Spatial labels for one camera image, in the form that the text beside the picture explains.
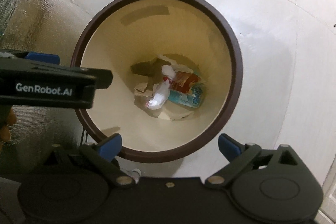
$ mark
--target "wire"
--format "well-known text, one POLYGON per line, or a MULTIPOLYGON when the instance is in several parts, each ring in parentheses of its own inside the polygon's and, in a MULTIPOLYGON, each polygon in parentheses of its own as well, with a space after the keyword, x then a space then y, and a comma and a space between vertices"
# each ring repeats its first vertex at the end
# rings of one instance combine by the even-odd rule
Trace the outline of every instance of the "wire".
POLYGON ((83 131, 82 131, 82 138, 81 138, 81 145, 83 144, 84 132, 85 132, 85 129, 83 128, 83 131))

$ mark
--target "white tile floor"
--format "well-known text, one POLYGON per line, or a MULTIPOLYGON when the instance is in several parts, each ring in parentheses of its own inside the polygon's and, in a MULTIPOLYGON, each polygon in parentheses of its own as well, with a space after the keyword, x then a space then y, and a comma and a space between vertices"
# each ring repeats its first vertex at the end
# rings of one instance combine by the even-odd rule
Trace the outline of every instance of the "white tile floor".
MULTIPOLYGON (((206 0, 232 26, 244 79, 223 132, 264 148, 289 143, 322 184, 336 153, 336 0, 206 0)), ((120 159, 147 176, 206 178, 227 161, 217 139, 159 165, 120 159)))

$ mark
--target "foil wall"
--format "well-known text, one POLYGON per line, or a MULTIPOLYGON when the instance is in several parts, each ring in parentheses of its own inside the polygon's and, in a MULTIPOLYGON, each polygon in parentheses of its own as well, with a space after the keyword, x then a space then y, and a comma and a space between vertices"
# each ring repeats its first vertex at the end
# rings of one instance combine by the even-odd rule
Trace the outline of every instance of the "foil wall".
MULTIPOLYGON (((0 0, 0 47, 58 54, 69 65, 93 16, 113 0, 0 0)), ((74 110, 13 106, 17 124, 0 154, 0 175, 30 171, 54 143, 77 146, 82 126, 74 110)))

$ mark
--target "brown rim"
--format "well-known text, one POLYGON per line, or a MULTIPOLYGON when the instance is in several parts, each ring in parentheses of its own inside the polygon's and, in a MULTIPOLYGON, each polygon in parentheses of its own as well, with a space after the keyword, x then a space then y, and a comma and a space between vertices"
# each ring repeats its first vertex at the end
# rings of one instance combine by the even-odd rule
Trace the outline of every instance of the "brown rim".
MULTIPOLYGON (((80 36, 73 56, 71 59, 71 66, 80 66, 84 50, 95 32, 98 26, 112 13, 118 9, 124 7, 127 4, 139 0, 115 0, 103 8, 87 25, 82 35, 80 36)), ((227 96, 227 100, 214 122, 206 129, 200 136, 193 139, 187 144, 179 146, 177 148, 160 151, 160 152, 143 152, 132 150, 130 148, 123 147, 118 156, 132 161, 145 162, 145 163, 158 163, 177 160, 185 157, 211 141, 224 127, 229 118, 231 117, 233 110, 238 102, 240 90, 243 80, 243 61, 241 51, 239 48, 238 40, 231 29, 228 22, 224 17, 209 3, 204 0, 180 0, 186 2, 198 10, 206 14, 218 27, 228 42, 228 48, 230 51, 231 65, 232 65, 232 81, 230 90, 227 96)), ((100 142, 106 138, 106 136, 96 127, 91 120, 89 114, 85 109, 76 109, 76 114, 82 123, 83 127, 87 130, 90 136, 96 141, 100 142)))

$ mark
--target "round trash bin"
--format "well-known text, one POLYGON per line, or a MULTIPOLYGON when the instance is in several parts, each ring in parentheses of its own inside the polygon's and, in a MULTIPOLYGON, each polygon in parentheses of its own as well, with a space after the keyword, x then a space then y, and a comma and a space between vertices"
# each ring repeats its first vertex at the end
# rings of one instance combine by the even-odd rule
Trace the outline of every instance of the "round trash bin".
POLYGON ((115 0, 83 31, 72 65, 109 69, 114 76, 108 89, 96 91, 91 109, 76 110, 90 136, 99 142, 119 133, 120 156, 147 163, 182 158, 213 139, 237 104, 243 77, 231 27, 204 0, 115 0), (130 67, 157 55, 198 66, 206 92, 190 117, 168 121, 135 105, 130 67))

